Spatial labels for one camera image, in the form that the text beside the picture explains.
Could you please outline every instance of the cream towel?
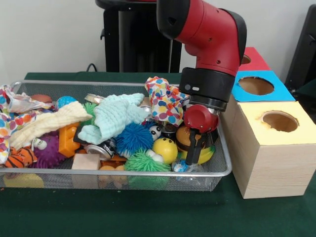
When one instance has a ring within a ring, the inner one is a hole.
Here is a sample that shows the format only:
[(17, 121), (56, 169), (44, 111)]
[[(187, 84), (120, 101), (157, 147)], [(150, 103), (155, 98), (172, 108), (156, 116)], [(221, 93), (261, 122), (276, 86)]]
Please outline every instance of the cream towel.
[(75, 122), (87, 121), (90, 118), (92, 116), (86, 112), (82, 104), (78, 101), (71, 102), (55, 113), (38, 115), (34, 122), (13, 133), (9, 139), (10, 146), (18, 150), (23, 147), (23, 144), (45, 133), (56, 131)]

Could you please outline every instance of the red square panel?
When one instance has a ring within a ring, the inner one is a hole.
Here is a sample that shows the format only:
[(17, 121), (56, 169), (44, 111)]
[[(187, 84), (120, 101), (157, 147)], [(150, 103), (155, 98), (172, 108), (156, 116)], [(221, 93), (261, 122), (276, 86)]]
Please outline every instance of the red square panel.
[(254, 47), (247, 47), (245, 50), (246, 60), (245, 64), (239, 67), (239, 71), (270, 71), (271, 68), (265, 62), (263, 57), (258, 53)]

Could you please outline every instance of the yellow square top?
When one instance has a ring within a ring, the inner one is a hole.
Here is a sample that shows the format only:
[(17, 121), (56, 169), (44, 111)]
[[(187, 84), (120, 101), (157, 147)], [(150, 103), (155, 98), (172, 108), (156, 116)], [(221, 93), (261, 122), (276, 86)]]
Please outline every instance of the yellow square top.
[(299, 102), (246, 102), (238, 105), (259, 144), (316, 144), (316, 125)]

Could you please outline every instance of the black cable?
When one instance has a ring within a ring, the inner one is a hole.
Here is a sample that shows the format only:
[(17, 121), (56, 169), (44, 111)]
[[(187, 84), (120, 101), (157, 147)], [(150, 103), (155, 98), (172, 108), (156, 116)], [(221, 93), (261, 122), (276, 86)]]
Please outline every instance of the black cable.
[(93, 63), (90, 63), (89, 66), (88, 66), (88, 68), (87, 68), (87, 70), (86, 70), (86, 72), (89, 72), (89, 70), (90, 70), (91, 67), (94, 68), (94, 71), (95, 71), (95, 72), (98, 71), (98, 70), (97, 70), (97, 67), (96, 67)]

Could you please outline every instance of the green spiky ball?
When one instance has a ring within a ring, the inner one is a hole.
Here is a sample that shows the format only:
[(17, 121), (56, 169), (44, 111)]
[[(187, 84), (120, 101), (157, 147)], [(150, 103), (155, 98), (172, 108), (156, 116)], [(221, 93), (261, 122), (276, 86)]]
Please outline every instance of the green spiky ball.
[(84, 121), (81, 123), (81, 126), (85, 126), (85, 125), (94, 125), (94, 120), (95, 120), (95, 114), (94, 114), (94, 108), (97, 107), (96, 104), (90, 103), (90, 102), (86, 102), (83, 105), (84, 109), (87, 111), (88, 114), (92, 115), (92, 118)]
[[(124, 165), (126, 171), (169, 172), (170, 165), (154, 161), (145, 151), (138, 151), (132, 155)], [(169, 181), (169, 177), (130, 176), (128, 183), (133, 189), (160, 190)]]

